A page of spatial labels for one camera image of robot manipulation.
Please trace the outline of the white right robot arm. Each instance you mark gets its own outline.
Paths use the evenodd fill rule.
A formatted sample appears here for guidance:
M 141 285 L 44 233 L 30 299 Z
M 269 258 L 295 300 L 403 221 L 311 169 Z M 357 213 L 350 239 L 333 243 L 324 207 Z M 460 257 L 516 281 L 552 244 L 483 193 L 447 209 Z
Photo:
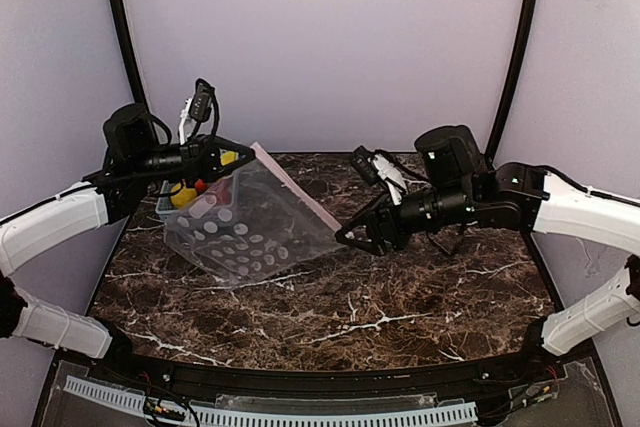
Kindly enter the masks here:
M 523 350 L 562 356 L 639 312 L 639 203 L 584 186 L 550 166 L 485 161 L 465 125 L 432 129 L 414 143 L 427 187 L 409 191 L 408 169 L 388 152 L 358 147 L 352 167 L 386 192 L 366 204 L 335 234 L 337 242 L 373 255 L 400 251 L 417 233 L 450 225 L 581 238 L 629 253 L 603 286 L 572 306 L 532 322 Z

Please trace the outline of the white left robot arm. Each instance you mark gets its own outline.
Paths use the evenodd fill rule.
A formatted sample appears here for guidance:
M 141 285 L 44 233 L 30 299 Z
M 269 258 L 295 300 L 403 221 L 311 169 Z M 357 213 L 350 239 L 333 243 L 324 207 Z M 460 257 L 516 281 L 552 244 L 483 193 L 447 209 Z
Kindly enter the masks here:
M 17 287 L 11 277 L 50 249 L 132 215 L 153 183 L 214 183 L 255 157 L 252 148 L 215 131 L 193 131 L 179 142 L 160 142 L 156 132 L 167 128 L 141 104 L 119 108 L 103 125 L 107 150 L 100 170 L 2 219 L 2 337 L 21 337 L 93 359 L 131 354 L 131 340 L 110 322 L 41 300 Z

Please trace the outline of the clear zip top bag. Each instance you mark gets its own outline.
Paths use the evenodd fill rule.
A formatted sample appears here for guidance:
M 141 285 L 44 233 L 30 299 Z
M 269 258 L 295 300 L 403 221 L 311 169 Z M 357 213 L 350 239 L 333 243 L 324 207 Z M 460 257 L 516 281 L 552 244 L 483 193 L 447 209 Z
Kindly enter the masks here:
M 312 199 L 260 144 L 237 177 L 237 217 L 188 218 L 180 209 L 165 221 L 164 242 L 219 287 L 263 281 L 339 249 L 340 224 Z

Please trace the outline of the yellow round fruit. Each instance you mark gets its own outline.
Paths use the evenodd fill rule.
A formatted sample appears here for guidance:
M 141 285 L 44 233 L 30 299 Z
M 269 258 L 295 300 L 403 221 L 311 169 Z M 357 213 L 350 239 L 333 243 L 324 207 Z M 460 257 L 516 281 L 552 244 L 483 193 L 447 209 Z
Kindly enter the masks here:
M 198 197 L 195 188 L 189 188 L 183 184 L 175 184 L 170 190 L 169 200 L 175 209 L 181 209 Z

